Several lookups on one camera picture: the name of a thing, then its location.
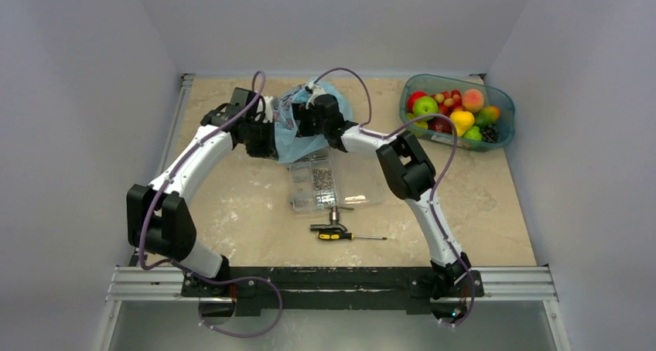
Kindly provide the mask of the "light blue printed plastic bag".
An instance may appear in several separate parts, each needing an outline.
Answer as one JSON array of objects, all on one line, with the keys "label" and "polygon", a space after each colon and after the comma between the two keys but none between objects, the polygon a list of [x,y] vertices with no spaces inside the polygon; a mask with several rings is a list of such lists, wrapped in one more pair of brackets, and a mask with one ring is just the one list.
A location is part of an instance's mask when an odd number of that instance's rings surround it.
[{"label": "light blue printed plastic bag", "polygon": [[306,107],[311,94],[305,89],[306,83],[287,90],[278,100],[274,109],[277,114],[274,124],[275,149],[279,163],[291,163],[305,155],[319,151],[329,146],[322,135],[300,137],[300,115],[294,114],[293,109]]}]

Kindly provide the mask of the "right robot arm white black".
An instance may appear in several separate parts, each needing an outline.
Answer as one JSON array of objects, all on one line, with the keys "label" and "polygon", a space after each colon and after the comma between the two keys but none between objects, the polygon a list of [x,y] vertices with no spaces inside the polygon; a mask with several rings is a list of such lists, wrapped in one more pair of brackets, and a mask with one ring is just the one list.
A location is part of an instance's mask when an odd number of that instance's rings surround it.
[{"label": "right robot arm white black", "polygon": [[331,148],[377,157],[388,188],[407,204],[423,233],[435,273],[433,297],[451,295],[464,282],[465,293],[475,297],[476,279],[470,261],[451,233],[437,200],[443,176],[436,172],[415,135],[405,125],[390,134],[366,131],[344,118],[331,94],[293,104],[292,112],[299,119],[301,135],[319,135]]}]

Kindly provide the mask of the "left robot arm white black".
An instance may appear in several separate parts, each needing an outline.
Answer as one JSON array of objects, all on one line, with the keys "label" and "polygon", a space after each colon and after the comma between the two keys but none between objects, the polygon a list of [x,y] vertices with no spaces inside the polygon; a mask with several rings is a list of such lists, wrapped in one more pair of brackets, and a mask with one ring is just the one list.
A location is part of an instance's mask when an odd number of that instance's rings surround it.
[{"label": "left robot arm white black", "polygon": [[138,266],[147,271],[172,264],[220,296],[238,282],[227,257],[212,251],[198,236],[189,204],[217,163],[237,145],[275,147],[274,109],[278,98],[255,89],[234,89],[231,99],[205,114],[190,143],[148,185],[127,192],[128,242],[138,251]]}]

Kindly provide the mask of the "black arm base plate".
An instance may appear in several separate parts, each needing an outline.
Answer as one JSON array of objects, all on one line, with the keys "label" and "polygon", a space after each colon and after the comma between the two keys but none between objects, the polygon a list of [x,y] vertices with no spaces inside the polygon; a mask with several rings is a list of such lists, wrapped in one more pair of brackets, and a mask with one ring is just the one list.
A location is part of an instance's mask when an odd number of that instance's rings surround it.
[{"label": "black arm base plate", "polygon": [[224,298],[238,316],[264,309],[403,311],[454,319],[472,298],[485,295],[479,271],[452,286],[430,267],[232,267],[230,285],[209,284],[185,274],[181,295],[208,302]]}]

